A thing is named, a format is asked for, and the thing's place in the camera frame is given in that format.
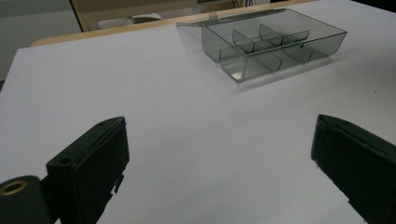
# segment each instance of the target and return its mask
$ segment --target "gray wall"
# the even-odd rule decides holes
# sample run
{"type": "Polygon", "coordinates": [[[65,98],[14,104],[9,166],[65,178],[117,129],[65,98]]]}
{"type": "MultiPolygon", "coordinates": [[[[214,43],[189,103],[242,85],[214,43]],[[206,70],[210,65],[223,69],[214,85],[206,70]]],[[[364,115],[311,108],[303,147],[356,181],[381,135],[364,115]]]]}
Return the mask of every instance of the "gray wall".
{"type": "Polygon", "coordinates": [[[0,80],[17,49],[37,39],[80,33],[68,0],[0,0],[0,80]]]}

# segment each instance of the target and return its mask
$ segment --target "white tabletop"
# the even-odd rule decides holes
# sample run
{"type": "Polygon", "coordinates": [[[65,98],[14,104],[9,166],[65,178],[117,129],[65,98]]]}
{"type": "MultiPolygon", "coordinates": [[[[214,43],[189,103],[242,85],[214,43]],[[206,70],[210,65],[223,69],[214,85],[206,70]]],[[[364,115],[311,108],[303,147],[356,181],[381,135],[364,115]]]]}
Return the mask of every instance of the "white tabletop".
{"type": "Polygon", "coordinates": [[[236,83],[175,25],[20,49],[0,93],[0,182],[125,116],[131,162],[99,223],[330,224],[363,219],[310,159],[317,115],[396,144],[396,14],[290,7],[348,31],[332,57],[236,83]]]}

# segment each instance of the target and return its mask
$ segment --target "gray transparent organizer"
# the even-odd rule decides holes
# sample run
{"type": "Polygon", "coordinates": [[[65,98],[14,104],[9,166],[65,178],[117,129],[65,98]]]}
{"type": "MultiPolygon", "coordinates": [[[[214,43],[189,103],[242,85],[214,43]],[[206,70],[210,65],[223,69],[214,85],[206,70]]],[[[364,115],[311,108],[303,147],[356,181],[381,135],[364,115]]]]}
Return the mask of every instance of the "gray transparent organizer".
{"type": "Polygon", "coordinates": [[[334,54],[347,32],[291,9],[202,21],[205,53],[236,81],[334,54]]]}

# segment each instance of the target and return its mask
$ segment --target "white table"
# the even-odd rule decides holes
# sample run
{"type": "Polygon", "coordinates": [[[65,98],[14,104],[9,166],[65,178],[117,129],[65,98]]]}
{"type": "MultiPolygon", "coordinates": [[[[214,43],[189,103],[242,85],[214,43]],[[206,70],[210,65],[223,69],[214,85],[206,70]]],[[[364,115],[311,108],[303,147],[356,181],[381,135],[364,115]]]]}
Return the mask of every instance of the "white table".
{"type": "Polygon", "coordinates": [[[310,149],[319,113],[396,144],[396,14],[290,8],[347,30],[341,48],[241,84],[200,30],[175,25],[20,49],[0,93],[0,182],[43,178],[91,126],[125,116],[132,160],[99,223],[361,224],[310,149]]]}

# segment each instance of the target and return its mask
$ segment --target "transparent plastic box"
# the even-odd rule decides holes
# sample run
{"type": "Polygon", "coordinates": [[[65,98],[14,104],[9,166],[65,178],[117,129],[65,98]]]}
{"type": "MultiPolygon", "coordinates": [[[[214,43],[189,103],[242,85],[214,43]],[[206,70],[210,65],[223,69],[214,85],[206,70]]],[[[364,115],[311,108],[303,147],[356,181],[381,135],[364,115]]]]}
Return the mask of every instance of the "transparent plastic box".
{"type": "Polygon", "coordinates": [[[347,35],[285,8],[201,25],[205,53],[236,81],[328,57],[347,35]]]}

